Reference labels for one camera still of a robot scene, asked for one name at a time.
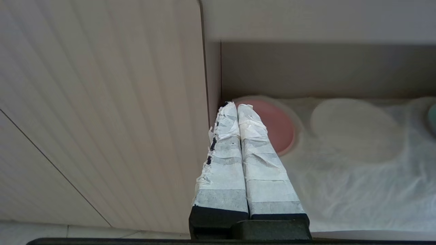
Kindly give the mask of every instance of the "white tape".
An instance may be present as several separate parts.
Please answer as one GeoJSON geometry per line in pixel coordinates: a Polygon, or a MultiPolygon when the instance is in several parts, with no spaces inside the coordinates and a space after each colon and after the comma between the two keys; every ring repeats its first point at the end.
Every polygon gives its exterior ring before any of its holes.
{"type": "Polygon", "coordinates": [[[269,141],[265,125],[252,106],[239,105],[238,122],[249,205],[300,201],[269,141]]]}
{"type": "Polygon", "coordinates": [[[232,102],[218,111],[208,161],[203,164],[201,176],[197,179],[193,205],[235,211],[248,210],[238,114],[232,102]],[[216,191],[217,195],[225,198],[217,202],[208,191],[216,191]]]}

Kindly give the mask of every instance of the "teal container lid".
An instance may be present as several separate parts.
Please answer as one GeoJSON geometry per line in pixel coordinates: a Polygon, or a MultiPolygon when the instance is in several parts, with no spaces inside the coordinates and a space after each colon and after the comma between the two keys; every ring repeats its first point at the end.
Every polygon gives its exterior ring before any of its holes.
{"type": "Polygon", "coordinates": [[[429,119],[430,129],[436,135],[436,104],[430,107],[428,119],[429,119]]]}

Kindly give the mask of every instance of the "cabinet door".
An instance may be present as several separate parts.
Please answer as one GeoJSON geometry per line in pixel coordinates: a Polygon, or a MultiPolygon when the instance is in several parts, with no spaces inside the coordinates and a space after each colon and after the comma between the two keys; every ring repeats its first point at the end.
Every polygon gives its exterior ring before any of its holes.
{"type": "Polygon", "coordinates": [[[0,112],[0,219],[109,224],[0,112]]]}
{"type": "Polygon", "coordinates": [[[188,232],[208,145],[196,0],[4,0],[7,115],[114,227],[188,232]]]}

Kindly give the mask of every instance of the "tile floor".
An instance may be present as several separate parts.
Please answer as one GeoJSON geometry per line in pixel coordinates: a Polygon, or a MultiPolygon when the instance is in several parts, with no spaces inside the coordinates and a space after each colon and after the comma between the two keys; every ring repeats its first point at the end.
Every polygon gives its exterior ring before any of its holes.
{"type": "Polygon", "coordinates": [[[190,239],[189,234],[179,233],[0,221],[0,245],[25,245],[46,237],[190,239]]]}

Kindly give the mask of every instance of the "ribbed white panel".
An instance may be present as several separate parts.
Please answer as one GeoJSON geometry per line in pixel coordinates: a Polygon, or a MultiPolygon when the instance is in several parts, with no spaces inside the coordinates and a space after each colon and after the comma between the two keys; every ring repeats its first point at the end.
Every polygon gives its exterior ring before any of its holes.
{"type": "Polygon", "coordinates": [[[0,219],[109,226],[0,112],[0,219]]]}
{"type": "Polygon", "coordinates": [[[187,232],[208,144],[198,2],[0,5],[6,114],[112,226],[187,232]]]}

